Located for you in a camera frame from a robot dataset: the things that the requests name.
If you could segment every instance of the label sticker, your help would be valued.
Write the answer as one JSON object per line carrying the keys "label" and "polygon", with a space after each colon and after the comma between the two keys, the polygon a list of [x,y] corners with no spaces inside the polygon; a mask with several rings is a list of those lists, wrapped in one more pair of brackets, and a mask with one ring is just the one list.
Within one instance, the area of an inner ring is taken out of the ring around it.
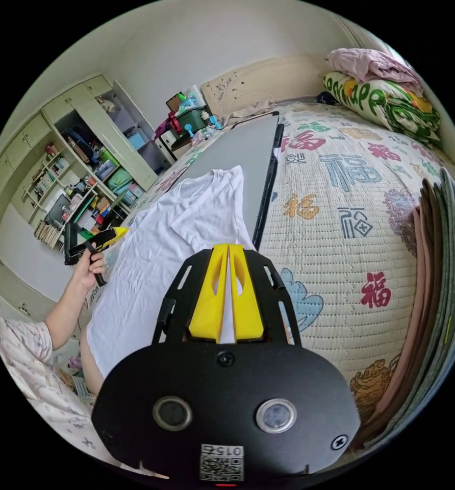
{"label": "label sticker", "polygon": [[204,481],[243,481],[243,446],[202,444],[200,450],[200,479]]}

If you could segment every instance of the white t-shirt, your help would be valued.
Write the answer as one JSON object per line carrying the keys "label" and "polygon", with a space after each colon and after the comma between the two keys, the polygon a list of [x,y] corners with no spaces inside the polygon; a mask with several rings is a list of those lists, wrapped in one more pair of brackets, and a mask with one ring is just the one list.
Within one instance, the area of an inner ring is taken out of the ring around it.
{"label": "white t-shirt", "polygon": [[163,298],[188,257],[220,243],[253,248],[242,208],[243,173],[236,166],[186,179],[137,214],[87,327],[104,378],[151,344]]}

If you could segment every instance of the pink cloth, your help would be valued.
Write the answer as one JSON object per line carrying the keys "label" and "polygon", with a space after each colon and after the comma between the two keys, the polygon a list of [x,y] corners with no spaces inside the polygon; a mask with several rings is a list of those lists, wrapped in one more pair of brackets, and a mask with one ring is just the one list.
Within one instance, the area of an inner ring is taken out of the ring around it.
{"label": "pink cloth", "polygon": [[407,66],[377,50],[341,48],[326,57],[333,71],[341,71],[357,82],[390,80],[402,85],[417,96],[423,95],[423,85],[418,75]]}

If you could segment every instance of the wooden headboard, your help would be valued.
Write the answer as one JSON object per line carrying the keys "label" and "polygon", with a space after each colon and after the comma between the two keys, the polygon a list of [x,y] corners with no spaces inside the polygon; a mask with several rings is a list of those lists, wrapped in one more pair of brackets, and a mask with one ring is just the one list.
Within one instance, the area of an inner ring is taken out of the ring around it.
{"label": "wooden headboard", "polygon": [[201,86],[213,114],[224,117],[257,102],[281,102],[322,92],[322,77],[330,71],[325,56],[271,58],[229,71]]}

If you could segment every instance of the ironing board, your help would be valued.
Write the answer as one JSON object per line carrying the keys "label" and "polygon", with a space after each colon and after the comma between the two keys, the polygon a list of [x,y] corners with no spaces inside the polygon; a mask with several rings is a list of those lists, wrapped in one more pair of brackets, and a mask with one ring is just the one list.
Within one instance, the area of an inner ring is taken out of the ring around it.
{"label": "ironing board", "polygon": [[235,165],[241,166],[244,176],[243,218],[256,248],[263,233],[276,174],[274,148],[280,146],[282,132],[278,112],[238,123],[204,150],[176,182],[178,185],[185,179],[201,177],[213,168],[229,170]]}

